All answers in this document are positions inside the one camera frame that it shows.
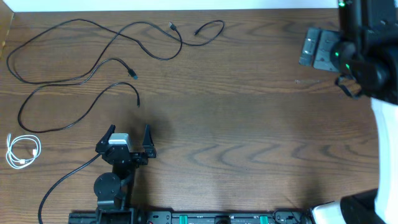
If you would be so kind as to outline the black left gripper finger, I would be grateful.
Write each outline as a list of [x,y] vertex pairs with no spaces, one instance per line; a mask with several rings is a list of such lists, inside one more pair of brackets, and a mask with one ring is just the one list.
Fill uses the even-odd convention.
[[157,151],[155,149],[151,132],[150,132],[150,126],[147,124],[145,127],[144,131],[144,139],[142,142],[142,147],[144,148],[144,152],[148,158],[156,158],[157,157]]
[[99,140],[99,142],[96,144],[96,148],[95,148],[95,151],[97,153],[105,153],[106,151],[109,150],[109,148],[111,147],[109,144],[109,139],[110,139],[111,135],[114,133],[115,129],[116,129],[116,126],[112,124],[108,128],[105,135]]

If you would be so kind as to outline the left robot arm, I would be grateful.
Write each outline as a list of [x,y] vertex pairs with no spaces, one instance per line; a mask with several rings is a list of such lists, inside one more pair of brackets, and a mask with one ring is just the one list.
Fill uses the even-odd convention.
[[98,209],[105,211],[128,208],[136,169],[157,156],[149,125],[144,131],[142,152],[134,152],[130,136],[116,133],[115,129],[112,124],[95,149],[105,162],[112,165],[112,171],[101,174],[93,187]]

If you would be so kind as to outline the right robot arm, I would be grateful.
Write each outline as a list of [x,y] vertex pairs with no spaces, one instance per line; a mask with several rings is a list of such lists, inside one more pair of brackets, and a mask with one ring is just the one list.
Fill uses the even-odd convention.
[[339,31],[310,28],[299,63],[329,72],[346,96],[371,100],[379,144],[377,189],[311,209],[313,223],[397,223],[397,12],[395,0],[340,0]]

